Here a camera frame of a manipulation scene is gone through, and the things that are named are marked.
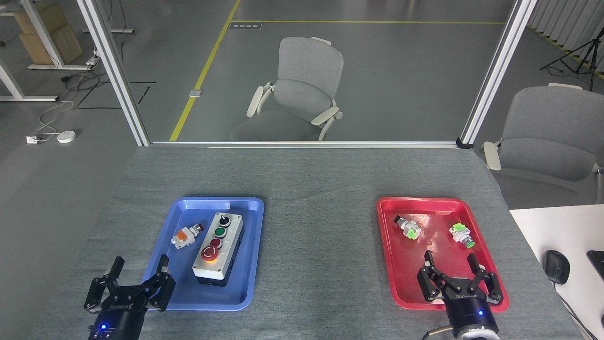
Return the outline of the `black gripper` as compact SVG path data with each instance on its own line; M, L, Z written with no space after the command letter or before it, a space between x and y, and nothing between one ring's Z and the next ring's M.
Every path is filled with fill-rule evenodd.
M500 281L494 272L488 272L479 264L475 254L467 260L474 278L467 279L465 293L461 284L435 267L431 250L424 254L424 265L417 273L422 295L427 302L442 299L454 337L497 337L498 325L489 304L500 305L504 299ZM479 289L485 282L487 294Z
M94 278L84 302L84 309L97 314L89 326L90 340L137 340L148 308L164 312L176 282L168 270L169 257L160 256L157 271L142 286L120 286L118 278L125 260L116 256L105 275ZM102 302L104 291L109 296Z

